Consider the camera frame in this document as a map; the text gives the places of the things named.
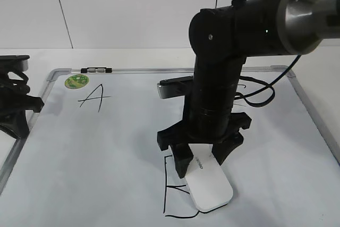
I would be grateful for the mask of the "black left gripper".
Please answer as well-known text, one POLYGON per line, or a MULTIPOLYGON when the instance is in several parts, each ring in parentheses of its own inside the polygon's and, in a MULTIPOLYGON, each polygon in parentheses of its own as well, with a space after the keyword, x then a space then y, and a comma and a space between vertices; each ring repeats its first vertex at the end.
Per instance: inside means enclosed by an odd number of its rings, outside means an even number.
POLYGON ((44 102, 40 97, 28 95, 28 78, 1 78, 1 131, 12 138, 26 138, 29 127, 26 110, 40 113, 44 102))

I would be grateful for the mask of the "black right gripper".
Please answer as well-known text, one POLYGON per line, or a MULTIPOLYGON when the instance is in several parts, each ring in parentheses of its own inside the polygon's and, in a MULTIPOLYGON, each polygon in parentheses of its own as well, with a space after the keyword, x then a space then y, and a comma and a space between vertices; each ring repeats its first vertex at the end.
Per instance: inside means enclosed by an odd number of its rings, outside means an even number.
POLYGON ((193 159, 193 153, 188 144, 212 144, 212 154, 217 163, 222 165, 228 155, 243 144, 244 138, 240 129, 250 127, 251 118, 245 113, 231 113, 225 133, 218 138, 205 138, 204 136, 190 133, 183 121, 157 132, 157 143, 161 150, 171 146, 174 157, 175 169, 180 179, 184 178, 193 159))

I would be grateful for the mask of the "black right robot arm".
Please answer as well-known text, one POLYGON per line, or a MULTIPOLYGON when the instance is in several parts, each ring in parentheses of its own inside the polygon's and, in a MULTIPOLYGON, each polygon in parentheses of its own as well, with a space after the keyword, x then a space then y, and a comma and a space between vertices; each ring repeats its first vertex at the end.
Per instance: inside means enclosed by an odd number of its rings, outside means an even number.
POLYGON ((219 164, 243 143, 251 118, 232 112, 248 57, 306 55, 324 39, 339 37, 339 0, 233 0, 202 9, 189 25, 195 53, 192 76, 159 82, 161 98, 184 97, 182 119, 157 133, 171 149, 180 178, 193 160, 191 144, 211 144, 219 164))

